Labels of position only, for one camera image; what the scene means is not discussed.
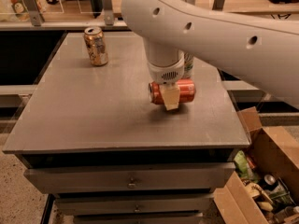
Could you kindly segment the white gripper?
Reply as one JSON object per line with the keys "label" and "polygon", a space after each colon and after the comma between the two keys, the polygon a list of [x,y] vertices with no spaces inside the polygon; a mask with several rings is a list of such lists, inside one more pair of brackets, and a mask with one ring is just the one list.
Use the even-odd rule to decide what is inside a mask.
{"label": "white gripper", "polygon": [[178,108],[180,90],[177,83],[184,74],[184,54],[178,49],[162,49],[147,54],[151,78],[160,86],[167,111]]}

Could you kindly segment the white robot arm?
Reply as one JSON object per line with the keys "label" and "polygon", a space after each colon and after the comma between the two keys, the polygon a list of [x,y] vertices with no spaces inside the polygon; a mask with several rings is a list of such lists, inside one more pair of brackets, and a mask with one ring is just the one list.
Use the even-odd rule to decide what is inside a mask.
{"label": "white robot arm", "polygon": [[127,26],[144,39],[149,73],[182,78],[183,54],[299,108],[299,26],[196,7],[182,0],[122,0]]}

